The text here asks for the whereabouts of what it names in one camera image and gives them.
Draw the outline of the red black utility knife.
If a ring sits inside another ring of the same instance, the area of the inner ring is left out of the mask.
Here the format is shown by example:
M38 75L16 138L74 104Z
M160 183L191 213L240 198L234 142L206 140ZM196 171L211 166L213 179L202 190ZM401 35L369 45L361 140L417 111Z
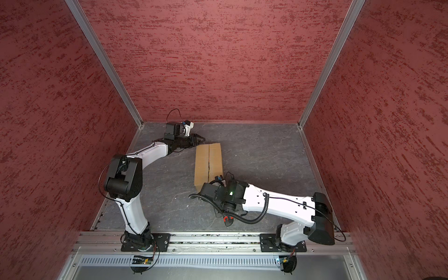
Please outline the red black utility knife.
M225 216L223 218L223 220L224 220L224 224L225 224L226 227L230 227L234 223L234 218L233 217Z

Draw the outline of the brown cardboard express box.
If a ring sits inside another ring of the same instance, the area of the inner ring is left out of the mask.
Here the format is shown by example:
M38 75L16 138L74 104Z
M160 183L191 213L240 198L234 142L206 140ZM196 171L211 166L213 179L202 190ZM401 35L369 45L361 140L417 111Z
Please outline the brown cardboard express box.
M198 192L205 183L224 175L220 143L202 144L196 147L194 185Z

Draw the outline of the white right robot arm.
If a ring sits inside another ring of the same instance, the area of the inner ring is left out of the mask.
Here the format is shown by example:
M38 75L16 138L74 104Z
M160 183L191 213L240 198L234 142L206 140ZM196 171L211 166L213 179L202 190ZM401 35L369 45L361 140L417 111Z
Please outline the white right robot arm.
M189 198L209 203L226 226L234 221L254 225L267 214L289 219L291 223L277 226L277 247L292 247L305 240L328 246L336 243L333 213L327 197L320 192L311 197L288 196L232 179L225 184L216 180L205 183Z

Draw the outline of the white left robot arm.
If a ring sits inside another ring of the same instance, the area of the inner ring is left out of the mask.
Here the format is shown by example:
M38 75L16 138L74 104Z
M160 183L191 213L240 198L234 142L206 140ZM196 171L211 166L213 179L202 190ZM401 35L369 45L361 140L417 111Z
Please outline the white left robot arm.
M193 128L194 123L189 120L167 122L162 138L135 152L117 154L111 160L104 189L109 199L119 206L124 219L124 245L140 252L155 248L150 223L143 213L140 200L143 170L178 149L190 149L205 142L204 137L191 132Z

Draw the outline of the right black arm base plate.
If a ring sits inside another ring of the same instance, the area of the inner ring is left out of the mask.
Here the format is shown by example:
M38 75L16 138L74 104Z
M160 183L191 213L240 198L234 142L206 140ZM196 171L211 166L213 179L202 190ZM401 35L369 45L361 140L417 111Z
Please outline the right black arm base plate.
M279 252L279 253L305 253L307 247L304 241L299 242L296 246L287 245L280 241L276 234L262 233L260 237L260 248L263 253Z

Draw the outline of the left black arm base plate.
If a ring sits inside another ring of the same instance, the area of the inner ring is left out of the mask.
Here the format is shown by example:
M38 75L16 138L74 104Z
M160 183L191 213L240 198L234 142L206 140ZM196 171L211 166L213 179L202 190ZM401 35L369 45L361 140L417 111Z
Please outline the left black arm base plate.
M170 233L131 234L124 232L121 236L122 252L167 252L171 238Z

